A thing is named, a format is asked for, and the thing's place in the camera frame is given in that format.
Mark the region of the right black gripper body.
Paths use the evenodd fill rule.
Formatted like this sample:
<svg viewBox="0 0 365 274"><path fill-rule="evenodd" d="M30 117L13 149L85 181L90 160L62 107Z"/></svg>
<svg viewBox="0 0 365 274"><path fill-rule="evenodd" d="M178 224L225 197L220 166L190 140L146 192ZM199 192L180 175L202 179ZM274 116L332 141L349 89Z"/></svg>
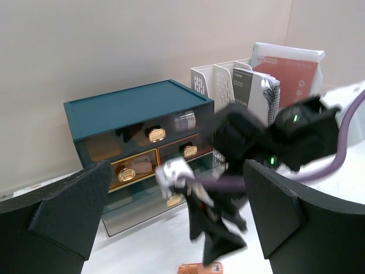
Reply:
<svg viewBox="0 0 365 274"><path fill-rule="evenodd" d="M241 232L247 231L247 222L239 213L247 201L244 180L240 176L222 176L215 180L204 175L182 174L182 194L188 204L189 238L200 235L213 243L243 243L243 238L230 231L227 220Z"/></svg>

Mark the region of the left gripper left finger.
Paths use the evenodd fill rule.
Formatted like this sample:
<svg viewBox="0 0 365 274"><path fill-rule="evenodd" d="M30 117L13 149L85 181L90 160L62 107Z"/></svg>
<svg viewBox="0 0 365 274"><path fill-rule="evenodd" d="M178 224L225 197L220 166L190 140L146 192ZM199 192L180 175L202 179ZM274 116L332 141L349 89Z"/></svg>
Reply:
<svg viewBox="0 0 365 274"><path fill-rule="evenodd" d="M1 273L81 273L112 179L107 160L1 202Z"/></svg>

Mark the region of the yellow drawer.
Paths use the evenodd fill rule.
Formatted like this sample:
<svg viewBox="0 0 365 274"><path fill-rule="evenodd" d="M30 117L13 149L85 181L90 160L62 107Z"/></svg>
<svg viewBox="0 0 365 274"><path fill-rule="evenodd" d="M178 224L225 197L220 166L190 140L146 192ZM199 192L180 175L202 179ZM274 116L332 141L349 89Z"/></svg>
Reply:
<svg viewBox="0 0 365 274"><path fill-rule="evenodd" d="M127 168L125 162L142 162L147 161L152 164L152 171L146 174L136 174L135 170ZM160 164L157 149L151 149L133 156L129 156L125 159L121 159L112 162L112 182L109 188L109 192L114 192L131 184L137 183L144 179L150 178L155 174L155 168Z"/></svg>

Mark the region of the orange drawer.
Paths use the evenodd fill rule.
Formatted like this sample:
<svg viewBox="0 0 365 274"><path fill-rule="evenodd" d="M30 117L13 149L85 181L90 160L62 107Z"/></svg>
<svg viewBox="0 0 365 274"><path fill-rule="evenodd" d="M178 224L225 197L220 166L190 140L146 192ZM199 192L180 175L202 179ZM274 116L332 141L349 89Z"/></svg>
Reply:
<svg viewBox="0 0 365 274"><path fill-rule="evenodd" d="M160 164L176 157L183 157L186 161L189 161L212 151L211 146L202 139L200 134L176 140L157 149Z"/></svg>

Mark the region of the orange highlighter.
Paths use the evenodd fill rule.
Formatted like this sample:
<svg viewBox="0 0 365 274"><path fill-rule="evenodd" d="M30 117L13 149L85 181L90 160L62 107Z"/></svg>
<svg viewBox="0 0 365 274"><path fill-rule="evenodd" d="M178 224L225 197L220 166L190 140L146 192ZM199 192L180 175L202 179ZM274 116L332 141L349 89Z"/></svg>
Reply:
<svg viewBox="0 0 365 274"><path fill-rule="evenodd" d="M182 264L177 270L178 274L223 274L224 269L220 262L204 266L202 263Z"/></svg>

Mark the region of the clear zip pouch red card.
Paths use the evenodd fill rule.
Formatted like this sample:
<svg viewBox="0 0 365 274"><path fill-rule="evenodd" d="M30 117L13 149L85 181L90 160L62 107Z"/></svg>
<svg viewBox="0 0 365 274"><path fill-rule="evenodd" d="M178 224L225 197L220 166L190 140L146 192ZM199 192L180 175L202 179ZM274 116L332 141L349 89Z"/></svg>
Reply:
<svg viewBox="0 0 365 274"><path fill-rule="evenodd" d="M323 50L300 49L257 42L250 66L280 81L279 108L320 92L323 83Z"/></svg>

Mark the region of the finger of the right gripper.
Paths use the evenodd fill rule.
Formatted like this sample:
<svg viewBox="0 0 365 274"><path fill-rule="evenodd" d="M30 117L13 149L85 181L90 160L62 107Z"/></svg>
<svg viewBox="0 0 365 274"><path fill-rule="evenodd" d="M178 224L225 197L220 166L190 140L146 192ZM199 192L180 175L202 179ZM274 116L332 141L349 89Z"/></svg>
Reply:
<svg viewBox="0 0 365 274"><path fill-rule="evenodd" d="M246 241L225 225L214 225L204 230L203 265L211 265L219 258L247 247Z"/></svg>

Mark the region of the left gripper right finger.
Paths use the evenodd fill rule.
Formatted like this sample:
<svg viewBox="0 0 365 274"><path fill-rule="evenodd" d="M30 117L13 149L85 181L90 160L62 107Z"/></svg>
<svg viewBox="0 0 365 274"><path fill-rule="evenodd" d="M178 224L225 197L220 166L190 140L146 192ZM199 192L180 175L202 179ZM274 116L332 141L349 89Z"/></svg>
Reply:
<svg viewBox="0 0 365 274"><path fill-rule="evenodd" d="M244 181L273 273L364 273L364 205L286 178L255 160Z"/></svg>

